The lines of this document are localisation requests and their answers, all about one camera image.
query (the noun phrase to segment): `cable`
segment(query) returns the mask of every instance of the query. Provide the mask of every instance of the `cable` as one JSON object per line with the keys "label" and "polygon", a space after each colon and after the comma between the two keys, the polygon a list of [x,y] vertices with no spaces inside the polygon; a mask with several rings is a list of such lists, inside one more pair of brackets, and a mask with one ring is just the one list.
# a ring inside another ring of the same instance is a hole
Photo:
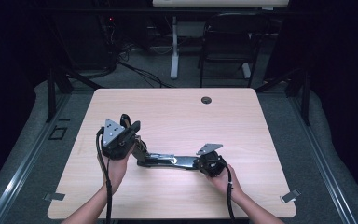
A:
{"label": "cable", "polygon": [[97,132],[97,138],[96,138],[96,146],[97,146],[97,153],[98,153],[98,160],[100,161],[101,166],[103,167],[103,174],[105,176],[106,179],[106,191],[107,191],[107,208],[106,208],[106,223],[110,224],[110,219],[111,219],[111,213],[112,213],[112,183],[110,182],[110,178],[109,178],[109,162],[110,162],[110,158],[107,161],[107,167],[105,166],[104,162],[103,162],[103,155],[101,153],[101,149],[100,149],[100,136],[102,135],[104,130],[104,127],[101,127],[100,131]]}
{"label": "cable", "polygon": [[136,72],[138,75],[140,75],[144,79],[145,82],[147,82],[153,88],[154,88],[154,86],[148,80],[146,80],[146,78],[157,82],[159,84],[160,88],[162,88],[162,87],[174,88],[173,85],[170,85],[170,84],[168,84],[166,82],[161,81],[157,76],[155,76],[155,75],[153,75],[153,74],[151,74],[149,72],[146,72],[145,70],[135,68],[135,67],[133,67],[133,66],[131,66],[129,64],[123,63],[121,61],[118,61],[117,63],[123,65],[124,67],[129,68],[130,70],[132,70],[134,72]]}
{"label": "cable", "polygon": [[130,51],[134,49],[137,49],[134,44],[131,43],[123,44],[123,46],[121,47],[121,52],[118,54],[118,58],[124,62],[127,62],[130,59]]}
{"label": "cable", "polygon": [[105,70],[103,70],[100,73],[96,73],[96,74],[90,74],[90,75],[85,75],[85,74],[81,74],[83,77],[86,77],[88,79],[93,79],[93,78],[97,78],[97,77],[105,77],[109,74],[111,74],[113,71],[115,71],[116,67],[110,67],[110,68],[106,68]]}
{"label": "cable", "polygon": [[[167,50],[165,50],[165,51],[163,51],[163,52],[159,52],[158,50],[156,50],[157,48],[169,48],[169,49],[167,49]],[[170,46],[166,46],[166,47],[162,47],[162,46],[154,46],[154,47],[151,47],[151,49],[154,51],[154,52],[156,52],[156,54],[161,54],[161,55],[163,55],[163,54],[166,54],[166,53],[169,53],[171,50],[172,50],[172,48],[173,48],[173,45],[170,45]]]}
{"label": "cable", "polygon": [[231,204],[231,191],[232,191],[232,179],[231,179],[231,171],[228,168],[227,163],[219,161],[219,160],[208,160],[208,161],[214,161],[214,162],[218,162],[222,165],[225,166],[225,168],[227,169],[228,172],[228,184],[227,184],[227,208],[228,208],[228,213],[229,216],[231,218],[231,223],[235,223],[235,217],[234,217],[234,213],[232,211],[232,204]]}

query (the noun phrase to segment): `desk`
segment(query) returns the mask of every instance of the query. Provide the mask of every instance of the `desk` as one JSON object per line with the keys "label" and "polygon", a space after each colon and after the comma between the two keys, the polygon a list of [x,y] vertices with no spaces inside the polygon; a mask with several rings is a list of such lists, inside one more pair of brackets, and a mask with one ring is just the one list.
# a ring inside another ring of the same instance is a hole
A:
{"label": "desk", "polygon": [[[210,104],[201,98],[211,97]],[[196,156],[205,143],[223,144],[219,155],[232,164],[243,189],[277,217],[296,214],[269,128],[252,89],[99,89],[90,102],[57,193],[50,218],[66,218],[103,183],[95,137],[106,119],[121,114],[141,121],[138,132],[149,152]],[[247,217],[234,203],[235,217]],[[130,157],[113,196],[112,218],[229,218],[226,196],[200,171],[144,168]]]}
{"label": "desk", "polygon": [[[289,0],[153,0],[153,7],[287,7]],[[178,78],[179,53],[177,41],[177,20],[172,20],[172,64],[171,78]],[[250,76],[249,66],[242,67],[245,77]]]}

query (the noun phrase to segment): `grommet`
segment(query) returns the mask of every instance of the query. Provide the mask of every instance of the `grommet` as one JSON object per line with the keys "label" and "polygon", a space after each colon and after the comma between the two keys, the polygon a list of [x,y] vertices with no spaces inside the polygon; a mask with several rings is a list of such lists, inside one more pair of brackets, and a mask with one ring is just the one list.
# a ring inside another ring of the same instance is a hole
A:
{"label": "grommet", "polygon": [[201,98],[201,101],[202,101],[204,104],[208,105],[208,104],[211,103],[212,99],[211,99],[211,97],[209,97],[209,96],[204,96],[204,97]]}

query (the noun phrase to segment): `hand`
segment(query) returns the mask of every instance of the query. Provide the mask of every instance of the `hand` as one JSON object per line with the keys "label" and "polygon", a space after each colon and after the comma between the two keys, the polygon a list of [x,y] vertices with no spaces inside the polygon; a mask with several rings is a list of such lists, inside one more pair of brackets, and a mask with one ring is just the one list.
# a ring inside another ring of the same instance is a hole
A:
{"label": "hand", "polygon": [[[129,150],[129,152],[127,153],[124,159],[119,161],[112,161],[112,160],[109,161],[108,174],[109,174],[110,182],[112,184],[112,194],[115,194],[115,192],[117,191],[118,187],[121,184],[121,181],[123,180],[124,175],[127,172],[127,162],[129,160],[130,154],[133,151],[134,146],[132,146],[132,148]],[[103,155],[103,162],[106,168],[107,168],[108,160],[109,159]],[[104,173],[103,173],[103,187],[106,189],[106,179]]]}
{"label": "hand", "polygon": [[[237,175],[235,174],[234,168],[231,165],[228,165],[228,169],[231,172],[231,182],[232,182],[232,191],[231,195],[233,200],[240,193],[243,193],[240,182],[238,181]],[[206,178],[211,182],[223,195],[227,195],[227,186],[228,186],[228,171],[224,169],[219,176]]]}

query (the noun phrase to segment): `black cable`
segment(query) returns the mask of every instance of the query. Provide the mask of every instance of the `black cable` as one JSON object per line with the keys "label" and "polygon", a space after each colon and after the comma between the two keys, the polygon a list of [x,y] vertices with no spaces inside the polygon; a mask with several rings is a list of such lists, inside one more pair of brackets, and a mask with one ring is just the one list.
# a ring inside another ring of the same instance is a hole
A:
{"label": "black cable", "polygon": [[98,160],[101,163],[101,166],[103,167],[103,174],[105,176],[106,179],[106,192],[107,192],[107,208],[106,208],[106,223],[110,224],[110,219],[111,219],[111,213],[112,213],[112,183],[110,182],[109,179],[109,161],[110,158],[108,159],[107,162],[107,167],[105,166],[104,162],[103,162],[103,155],[101,153],[101,149],[100,149],[100,136],[103,134],[103,130],[104,127],[101,127],[100,131],[97,132],[97,138],[96,138],[96,145],[97,145],[97,153],[98,153]]}
{"label": "black cable", "polygon": [[93,79],[93,78],[97,78],[97,77],[105,77],[105,76],[111,74],[113,71],[115,71],[115,69],[116,69],[116,66],[113,66],[113,67],[106,68],[103,71],[96,73],[96,74],[91,74],[91,75],[81,74],[81,75],[88,79]]}
{"label": "black cable", "polygon": [[231,171],[228,168],[227,163],[219,161],[219,160],[208,160],[208,161],[214,161],[214,162],[218,162],[222,165],[225,166],[225,168],[227,169],[228,172],[228,184],[227,184],[227,208],[228,208],[228,213],[229,216],[231,218],[231,222],[234,224],[235,223],[235,217],[234,217],[234,213],[232,211],[232,204],[231,204],[231,191],[232,191],[232,179],[231,179]]}
{"label": "black cable", "polygon": [[146,80],[146,78],[148,78],[148,79],[150,79],[150,80],[152,80],[152,81],[157,82],[157,83],[159,84],[159,87],[160,87],[160,88],[162,88],[162,87],[174,88],[173,85],[170,85],[170,84],[168,84],[168,83],[165,83],[165,82],[161,81],[157,76],[155,76],[155,75],[153,75],[153,74],[151,74],[151,73],[149,73],[149,72],[146,72],[145,70],[142,70],[142,69],[133,67],[133,66],[131,66],[131,65],[129,65],[129,64],[126,64],[126,63],[123,63],[123,62],[121,62],[121,61],[118,61],[117,63],[119,63],[119,64],[123,65],[124,67],[127,67],[128,69],[130,69],[130,70],[136,72],[136,73],[137,73],[138,75],[140,75],[151,87],[154,87],[154,86],[151,85],[151,83],[148,82],[148,81]]}

